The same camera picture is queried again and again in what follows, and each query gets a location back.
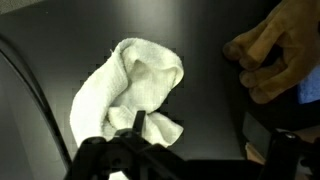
wire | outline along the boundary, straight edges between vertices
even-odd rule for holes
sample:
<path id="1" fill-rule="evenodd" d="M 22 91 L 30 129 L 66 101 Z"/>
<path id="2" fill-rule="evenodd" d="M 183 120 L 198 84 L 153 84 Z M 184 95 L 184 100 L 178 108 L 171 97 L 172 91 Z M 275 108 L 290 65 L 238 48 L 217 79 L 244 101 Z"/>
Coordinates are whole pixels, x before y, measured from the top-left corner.
<path id="1" fill-rule="evenodd" d="M 52 110 L 50 108 L 50 105 L 42 91 L 42 88 L 40 87 L 37 79 L 35 78 L 34 74 L 32 73 L 30 67 L 27 65 L 27 63 L 23 60 L 23 58 L 20 56 L 20 54 L 13 48 L 13 46 L 8 43 L 3 37 L 0 37 L 0 45 L 1 43 L 8 47 L 11 52 L 16 56 L 17 60 L 23 65 L 23 68 L 26 70 L 27 75 L 30 77 L 32 84 L 34 85 L 35 89 L 32 88 L 30 83 L 27 81 L 25 76 L 19 71 L 17 66 L 12 62 L 12 60 L 0 49 L 0 54 L 4 57 L 5 62 L 12 68 L 14 73 L 17 75 L 17 77 L 20 79 L 20 81 L 23 83 L 24 87 L 29 91 L 31 94 L 33 100 L 36 102 L 39 110 L 41 111 L 42 116 L 44 117 L 49 130 L 51 134 L 53 135 L 53 139 L 57 145 L 59 154 L 62 157 L 63 164 L 68 171 L 71 167 L 71 157 L 68 153 L 68 149 L 66 147 L 66 144 L 62 138 L 61 132 L 59 130 L 58 124 L 54 118 L 54 115 L 52 113 Z"/>

finger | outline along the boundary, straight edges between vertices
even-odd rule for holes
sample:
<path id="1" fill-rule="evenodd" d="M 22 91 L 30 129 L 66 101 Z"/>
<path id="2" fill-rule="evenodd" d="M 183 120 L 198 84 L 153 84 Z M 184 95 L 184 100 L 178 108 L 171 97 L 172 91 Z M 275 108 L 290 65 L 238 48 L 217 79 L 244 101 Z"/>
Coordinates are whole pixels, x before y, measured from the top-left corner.
<path id="1" fill-rule="evenodd" d="M 257 70 L 260 66 L 261 66 L 261 63 L 253 60 L 250 56 L 248 56 L 247 54 L 244 55 L 240 61 L 239 61 L 240 65 L 248 70 L 248 71 L 254 71 L 254 70 Z"/>
<path id="2" fill-rule="evenodd" d="M 275 8 L 272 9 L 268 17 L 266 18 L 266 21 L 270 22 L 287 4 L 287 0 L 282 0 Z"/>
<path id="3" fill-rule="evenodd" d="M 301 56 L 293 58 L 291 60 L 293 63 L 290 63 L 284 71 L 251 89 L 251 98 L 258 104 L 265 104 L 297 85 L 313 69 L 312 66 L 304 66 L 302 59 Z"/>
<path id="4" fill-rule="evenodd" d="M 282 58 L 278 58 L 276 62 L 268 67 L 259 68 L 256 71 L 242 71 L 240 74 L 240 82 L 246 88 L 253 88 L 258 84 L 272 78 L 287 68 Z"/>
<path id="5" fill-rule="evenodd" d="M 251 44 L 259 37 L 266 27 L 265 21 L 262 21 L 258 26 L 248 32 L 240 34 L 231 42 L 228 42 L 223 47 L 223 54 L 227 59 L 232 61 L 240 60 L 243 53 L 248 50 Z"/>
<path id="6" fill-rule="evenodd" d="M 271 22 L 270 24 L 268 24 L 266 29 L 249 48 L 247 64 L 261 64 L 283 32 L 284 29 L 280 23 Z"/>

leather glove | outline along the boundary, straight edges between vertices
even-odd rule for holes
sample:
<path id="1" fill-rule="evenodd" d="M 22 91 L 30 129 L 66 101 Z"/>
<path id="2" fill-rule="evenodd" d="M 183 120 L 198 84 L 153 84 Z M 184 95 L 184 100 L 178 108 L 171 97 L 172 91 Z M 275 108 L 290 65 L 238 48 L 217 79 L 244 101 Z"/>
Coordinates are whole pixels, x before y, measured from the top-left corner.
<path id="1" fill-rule="evenodd" d="M 303 80 L 320 61 L 320 0 L 282 0 L 268 17 L 223 48 L 227 59 L 245 69 L 240 82 L 253 101 L 265 104 Z M 260 67 L 273 45 L 283 55 Z"/>

dark table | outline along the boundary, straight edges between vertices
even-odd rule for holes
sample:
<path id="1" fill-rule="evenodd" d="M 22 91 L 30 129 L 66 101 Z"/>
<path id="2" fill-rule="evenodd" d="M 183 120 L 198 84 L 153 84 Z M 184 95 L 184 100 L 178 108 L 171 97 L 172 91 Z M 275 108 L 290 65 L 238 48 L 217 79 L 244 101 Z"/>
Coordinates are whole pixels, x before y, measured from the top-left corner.
<path id="1" fill-rule="evenodd" d="M 159 109 L 185 129 L 170 149 L 184 159 L 244 159 L 246 111 L 266 126 L 289 130 L 314 125 L 320 117 L 319 103 L 298 105 L 294 88 L 268 105 L 254 104 L 239 83 L 241 68 L 221 53 L 226 42 L 255 27 L 278 2 L 45 1 L 1 16 L 0 35 L 36 75 L 72 156 L 77 149 L 69 125 L 74 95 L 110 49 L 138 37 L 172 49 L 183 62 L 183 81 Z M 15 89 L 7 88 L 8 97 Z"/>

towel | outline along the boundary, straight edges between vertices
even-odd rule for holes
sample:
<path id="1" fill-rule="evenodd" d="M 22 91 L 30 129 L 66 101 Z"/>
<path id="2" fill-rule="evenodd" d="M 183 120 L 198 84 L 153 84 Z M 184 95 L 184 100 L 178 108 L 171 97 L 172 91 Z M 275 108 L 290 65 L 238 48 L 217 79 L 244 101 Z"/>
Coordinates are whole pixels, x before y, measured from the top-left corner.
<path id="1" fill-rule="evenodd" d="M 172 145 L 183 128 L 154 112 L 182 80 L 180 58 L 156 43 L 128 38 L 83 84 L 74 97 L 70 125 L 79 147 L 83 140 L 132 128 L 137 111 L 146 111 L 141 136 L 151 144 Z"/>
<path id="2" fill-rule="evenodd" d="M 311 103 L 320 100 L 320 66 L 312 72 L 298 85 L 299 104 Z"/>

